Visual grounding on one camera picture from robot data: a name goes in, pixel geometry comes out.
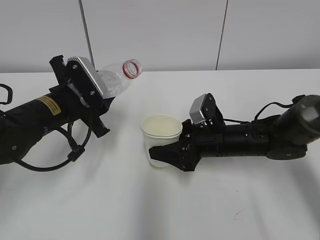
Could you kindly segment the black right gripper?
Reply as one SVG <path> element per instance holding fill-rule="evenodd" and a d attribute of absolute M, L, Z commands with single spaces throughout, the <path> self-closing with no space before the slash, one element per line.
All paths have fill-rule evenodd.
<path fill-rule="evenodd" d="M 224 137 L 226 124 L 193 124 L 182 122 L 182 133 L 177 142 L 153 146 L 148 150 L 154 167 L 174 166 L 184 172 L 193 172 L 202 158 L 225 157 Z"/>

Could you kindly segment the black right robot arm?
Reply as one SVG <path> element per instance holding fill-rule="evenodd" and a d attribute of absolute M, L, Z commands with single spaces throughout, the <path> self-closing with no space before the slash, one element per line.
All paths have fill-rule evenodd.
<path fill-rule="evenodd" d="M 319 95 L 298 95 L 282 114 L 252 121 L 223 117 L 211 93 L 194 100 L 179 138 L 149 147 L 152 160 L 193 172 L 202 158 L 262 156 L 286 161 L 303 158 L 308 144 L 320 138 Z"/>

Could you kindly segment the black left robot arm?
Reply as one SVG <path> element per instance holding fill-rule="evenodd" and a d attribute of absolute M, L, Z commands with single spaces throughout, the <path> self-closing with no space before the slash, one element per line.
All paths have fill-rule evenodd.
<path fill-rule="evenodd" d="M 100 138 L 110 129 L 101 121 L 113 97 L 96 69 L 85 57 L 64 62 L 58 55 L 50 60 L 58 85 L 46 95 L 0 113 L 0 163 L 16 163 L 35 172 L 50 172 L 76 161 L 92 133 Z M 58 131 L 67 138 L 71 152 L 52 167 L 32 166 L 22 159 L 45 135 Z"/>

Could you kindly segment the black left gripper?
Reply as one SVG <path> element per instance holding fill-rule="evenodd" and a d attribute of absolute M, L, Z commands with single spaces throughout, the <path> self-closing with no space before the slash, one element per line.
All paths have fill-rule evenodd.
<path fill-rule="evenodd" d="M 114 97 L 104 99 L 107 88 L 90 60 L 73 56 L 64 62 L 64 56 L 53 57 L 49 64 L 58 81 L 51 92 L 66 92 L 65 99 L 71 104 L 71 113 L 77 115 L 96 135 L 101 138 L 108 129 L 100 116 L 110 109 Z"/>

